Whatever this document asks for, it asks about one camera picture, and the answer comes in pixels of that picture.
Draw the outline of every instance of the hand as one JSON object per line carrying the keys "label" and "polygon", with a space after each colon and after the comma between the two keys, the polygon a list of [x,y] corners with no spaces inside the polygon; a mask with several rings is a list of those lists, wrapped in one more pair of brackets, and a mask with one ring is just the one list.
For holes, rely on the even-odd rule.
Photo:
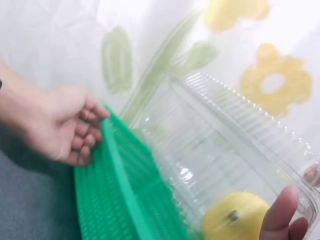
{"label": "hand", "polygon": [[32,122],[22,136],[37,152],[73,166],[92,160],[91,150],[102,141],[99,120],[109,112],[80,87],[62,87],[35,96]]}
{"label": "hand", "polygon": [[302,240],[308,229],[308,221],[299,218],[289,225],[299,202],[297,190],[286,187],[266,213],[259,240]]}

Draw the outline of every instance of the green stem print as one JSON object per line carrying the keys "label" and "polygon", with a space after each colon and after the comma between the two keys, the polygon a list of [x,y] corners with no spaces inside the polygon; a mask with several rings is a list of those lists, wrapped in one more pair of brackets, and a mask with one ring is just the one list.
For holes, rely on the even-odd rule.
{"label": "green stem print", "polygon": [[187,19],[182,21],[164,41],[157,54],[154,56],[148,68],[145,70],[142,79],[139,81],[131,98],[124,106],[120,117],[129,126],[133,127],[140,113],[145,108],[161,82],[161,75],[170,66],[177,49],[186,39],[191,29],[201,15],[201,11],[194,12]]}
{"label": "green stem print", "polygon": [[126,31],[115,27],[105,34],[101,46],[103,78],[107,89],[115,94],[130,90],[133,75],[133,54]]}
{"label": "green stem print", "polygon": [[179,77],[185,76],[212,62],[217,53],[218,51],[209,42],[197,41],[187,53],[172,61],[171,69],[168,71]]}
{"label": "green stem print", "polygon": [[[130,128],[134,126],[154,95],[163,74],[172,73],[183,76],[205,67],[216,57],[216,49],[203,40],[194,43],[181,56],[176,56],[201,14],[202,11],[197,10],[179,23],[152,58],[120,113],[120,117]],[[107,33],[102,41],[102,69],[109,91],[115,94],[132,87],[132,65],[133,54],[130,40],[124,29],[118,26],[112,32]]]}

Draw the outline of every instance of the yellow flower print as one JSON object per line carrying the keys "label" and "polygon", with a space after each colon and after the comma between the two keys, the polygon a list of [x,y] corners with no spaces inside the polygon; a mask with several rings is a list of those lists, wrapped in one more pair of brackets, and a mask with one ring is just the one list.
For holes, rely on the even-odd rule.
{"label": "yellow flower print", "polygon": [[[273,44],[261,44],[256,53],[257,63],[248,67],[240,79],[240,91],[252,102],[273,116],[284,117],[290,104],[303,104],[311,95],[312,80],[302,70],[304,62],[293,56],[283,56]],[[272,93],[264,93],[267,77],[279,74],[283,85]]]}
{"label": "yellow flower print", "polygon": [[230,30],[239,17],[262,20],[267,17],[268,0],[209,0],[204,24],[213,31]]}

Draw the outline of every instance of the finger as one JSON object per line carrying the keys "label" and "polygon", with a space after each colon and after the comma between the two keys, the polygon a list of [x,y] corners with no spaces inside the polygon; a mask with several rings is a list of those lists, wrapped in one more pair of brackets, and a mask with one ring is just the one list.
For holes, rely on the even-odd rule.
{"label": "finger", "polygon": [[308,230],[309,223],[307,219],[301,217],[295,220],[289,227],[289,236],[290,240],[302,240],[304,239],[307,230]]}
{"label": "finger", "polygon": [[93,135],[96,142],[102,141],[102,135],[98,128],[90,127],[90,125],[81,121],[78,121],[75,126],[75,134],[82,138],[85,138],[87,135]]}
{"label": "finger", "polygon": [[85,140],[82,137],[75,135],[71,143],[71,149],[78,151],[82,148],[84,143],[85,143]]}
{"label": "finger", "polygon": [[88,146],[90,149],[93,149],[96,145],[95,137],[91,134],[87,135],[84,139],[84,146]]}
{"label": "finger", "polygon": [[288,238],[288,226],[298,207],[299,195],[293,186],[286,187],[267,211],[260,240]]}
{"label": "finger", "polygon": [[86,160],[86,162],[91,162],[91,151],[88,146],[83,146],[81,148],[80,155]]}
{"label": "finger", "polygon": [[82,109],[79,114],[79,118],[92,126],[99,128],[99,119],[98,117],[91,111],[87,109]]}
{"label": "finger", "polygon": [[94,113],[99,119],[106,119],[110,117],[110,113],[106,108],[91,94],[86,93],[84,100],[84,108]]}
{"label": "finger", "polygon": [[308,168],[303,175],[304,180],[306,180],[311,186],[317,188],[320,184],[320,166],[318,163],[314,164]]}
{"label": "finger", "polygon": [[70,152],[66,161],[67,164],[75,166],[75,167],[84,167],[91,162],[90,157],[84,157],[81,153],[78,154],[74,151]]}

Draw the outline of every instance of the green leaf print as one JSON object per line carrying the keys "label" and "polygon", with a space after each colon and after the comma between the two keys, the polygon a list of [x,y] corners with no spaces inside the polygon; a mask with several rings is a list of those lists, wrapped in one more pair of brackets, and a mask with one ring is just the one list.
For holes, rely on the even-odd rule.
{"label": "green leaf print", "polygon": [[102,72],[108,91],[127,91],[133,82],[133,53],[126,31],[115,27],[105,34],[101,47]]}
{"label": "green leaf print", "polygon": [[208,41],[197,41],[191,49],[172,61],[170,72],[177,76],[185,76],[186,74],[199,70],[212,62],[218,51]]}

